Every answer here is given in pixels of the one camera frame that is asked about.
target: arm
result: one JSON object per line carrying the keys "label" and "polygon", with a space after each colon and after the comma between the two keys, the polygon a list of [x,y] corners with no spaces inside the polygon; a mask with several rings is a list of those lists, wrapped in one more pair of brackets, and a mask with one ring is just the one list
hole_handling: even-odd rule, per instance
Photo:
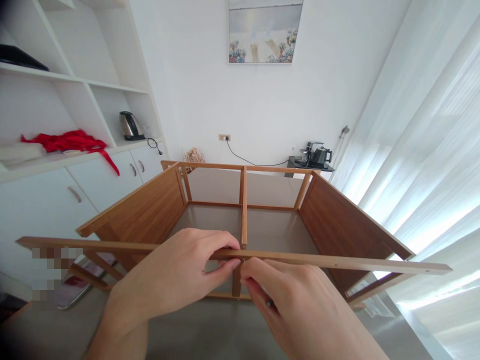
{"label": "arm", "polygon": [[290,359],[388,360],[319,267],[253,257],[240,274]]}
{"label": "arm", "polygon": [[184,229],[152,251],[112,289],[85,360],[144,359],[148,321],[181,309],[223,284],[240,264],[205,272],[218,249],[240,249],[226,231]]}

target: fingernail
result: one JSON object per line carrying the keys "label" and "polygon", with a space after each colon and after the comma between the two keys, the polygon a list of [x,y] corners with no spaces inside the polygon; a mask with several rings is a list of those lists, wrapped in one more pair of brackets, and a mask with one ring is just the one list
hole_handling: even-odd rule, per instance
{"label": "fingernail", "polygon": [[235,259],[236,261],[232,261],[234,264],[233,264],[233,268],[235,269],[236,267],[238,267],[240,265],[240,263],[242,262],[240,259]]}

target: red cloth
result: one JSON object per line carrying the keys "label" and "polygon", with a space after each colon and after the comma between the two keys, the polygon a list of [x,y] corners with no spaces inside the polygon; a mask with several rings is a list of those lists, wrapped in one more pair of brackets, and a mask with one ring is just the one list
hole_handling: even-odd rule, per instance
{"label": "red cloth", "polygon": [[114,164],[110,155],[104,150],[107,144],[102,140],[97,140],[93,136],[87,135],[83,130],[68,131],[62,135],[38,134],[32,140],[27,140],[21,136],[22,143],[42,144],[47,153],[67,150],[88,151],[88,153],[100,153],[110,166],[120,176],[118,167]]}

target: hand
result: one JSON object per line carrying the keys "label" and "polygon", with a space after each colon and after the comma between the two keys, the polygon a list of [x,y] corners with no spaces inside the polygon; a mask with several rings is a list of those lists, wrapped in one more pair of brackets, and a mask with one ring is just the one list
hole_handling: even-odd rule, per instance
{"label": "hand", "polygon": [[290,359],[388,359],[320,268],[253,257],[240,274]]}
{"label": "hand", "polygon": [[230,259],[205,272],[207,260],[221,248],[240,249],[240,245],[227,231],[180,230],[113,287],[107,304],[114,313],[110,318],[131,314],[120,325],[129,329],[204,298],[227,281],[241,262]]}

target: coffee machine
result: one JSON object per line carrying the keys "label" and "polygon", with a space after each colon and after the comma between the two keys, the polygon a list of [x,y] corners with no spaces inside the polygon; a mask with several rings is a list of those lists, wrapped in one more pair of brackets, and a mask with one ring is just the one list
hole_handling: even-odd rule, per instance
{"label": "coffee machine", "polygon": [[318,147],[313,151],[313,146],[315,144],[323,145],[321,141],[309,141],[306,144],[305,149],[300,149],[301,156],[295,157],[295,163],[305,168],[313,169],[326,169],[329,168],[326,162],[332,161],[332,151],[330,149],[324,148],[323,146]]}
{"label": "coffee machine", "polygon": [[306,148],[300,149],[301,156],[297,156],[295,158],[295,162],[297,164],[307,165],[309,160],[312,158],[312,155],[313,155],[312,147],[314,146],[314,144],[323,145],[324,142],[321,142],[321,141],[309,141],[309,142],[307,142]]}

